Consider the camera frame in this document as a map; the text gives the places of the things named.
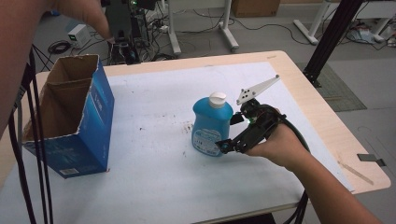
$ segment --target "hand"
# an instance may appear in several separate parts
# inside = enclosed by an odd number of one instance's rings
[[[89,24],[106,40],[112,38],[100,0],[50,0],[49,8]]]
[[[264,157],[292,172],[299,163],[311,157],[294,132],[282,123],[276,127],[267,141],[248,150],[246,154]]]

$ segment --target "blue bottle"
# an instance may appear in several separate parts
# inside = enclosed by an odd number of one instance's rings
[[[216,142],[228,138],[233,108],[225,101],[226,94],[215,91],[197,101],[192,108],[196,119],[192,128],[192,145],[209,156],[221,156]]]

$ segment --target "bottle label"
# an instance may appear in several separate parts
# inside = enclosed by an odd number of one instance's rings
[[[194,133],[192,145],[205,154],[218,156],[220,154],[220,150],[215,143],[220,140],[221,134],[218,131],[202,129]]]

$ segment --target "forearm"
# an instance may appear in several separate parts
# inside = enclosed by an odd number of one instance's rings
[[[0,136],[7,126],[35,28],[45,8],[40,0],[0,1]]]
[[[300,179],[321,223],[379,223],[320,162],[306,155],[292,171]]]

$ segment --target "person's left hand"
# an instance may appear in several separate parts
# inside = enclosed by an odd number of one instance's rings
[[[95,29],[102,38],[111,40],[112,34],[100,0],[48,0],[49,9],[62,15],[83,21]]]

